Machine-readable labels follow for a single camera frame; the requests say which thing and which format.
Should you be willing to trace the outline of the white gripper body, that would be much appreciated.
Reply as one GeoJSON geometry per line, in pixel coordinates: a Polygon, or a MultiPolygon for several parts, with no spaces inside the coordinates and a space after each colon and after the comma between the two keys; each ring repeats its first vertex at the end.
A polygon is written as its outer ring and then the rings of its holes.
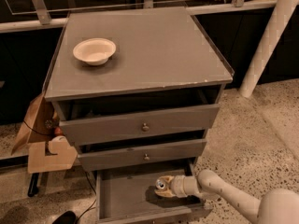
{"type": "Polygon", "coordinates": [[[170,189],[179,198],[199,194],[198,182],[194,176],[176,175],[170,183],[170,189]]]}

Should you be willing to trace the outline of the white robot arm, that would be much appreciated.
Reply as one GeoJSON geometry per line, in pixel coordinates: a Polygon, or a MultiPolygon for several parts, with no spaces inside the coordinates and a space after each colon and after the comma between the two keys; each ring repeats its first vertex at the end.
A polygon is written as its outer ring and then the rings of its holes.
{"type": "Polygon", "coordinates": [[[165,198],[220,196],[251,224],[299,224],[299,195],[288,189],[272,189],[259,200],[208,169],[198,175],[161,176],[155,186],[155,193],[165,198]]]}

